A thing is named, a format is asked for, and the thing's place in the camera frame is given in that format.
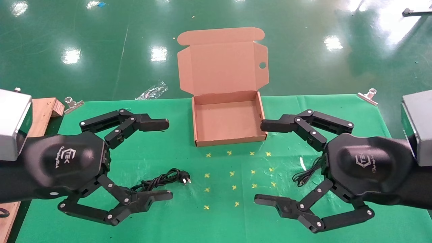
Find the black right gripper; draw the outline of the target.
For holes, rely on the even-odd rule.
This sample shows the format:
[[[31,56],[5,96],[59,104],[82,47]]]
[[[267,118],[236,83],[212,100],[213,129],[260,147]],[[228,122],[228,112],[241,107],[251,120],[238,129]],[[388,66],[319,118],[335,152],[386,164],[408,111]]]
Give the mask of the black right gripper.
[[[315,151],[323,152],[326,178],[302,200],[256,194],[258,205],[274,207],[280,217],[296,219],[310,232],[320,233],[360,224],[375,213],[363,201],[383,206],[431,209],[431,167],[422,167],[413,156],[407,140],[389,137],[356,137],[354,124],[313,110],[297,115],[282,115],[278,120],[264,119],[261,131],[294,132]],[[339,135],[327,143],[316,129]],[[332,192],[353,210],[319,218],[311,207]]]

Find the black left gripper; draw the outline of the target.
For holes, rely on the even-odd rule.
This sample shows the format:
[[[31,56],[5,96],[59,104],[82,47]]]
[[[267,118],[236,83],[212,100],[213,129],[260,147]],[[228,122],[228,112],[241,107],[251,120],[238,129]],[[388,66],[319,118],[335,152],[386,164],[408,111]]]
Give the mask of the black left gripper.
[[[105,136],[105,142],[95,135],[111,128],[114,131]],[[81,121],[81,134],[30,137],[16,161],[1,161],[0,201],[68,196],[58,205],[66,215],[117,226],[131,214],[147,212],[156,201],[171,200],[173,194],[167,190],[130,194],[128,188],[117,186],[102,175],[109,171],[109,149],[117,148],[136,131],[168,128],[166,118],[152,119],[147,113],[120,109]],[[78,203],[79,195],[87,196],[96,182],[119,202],[116,207],[106,211]]]

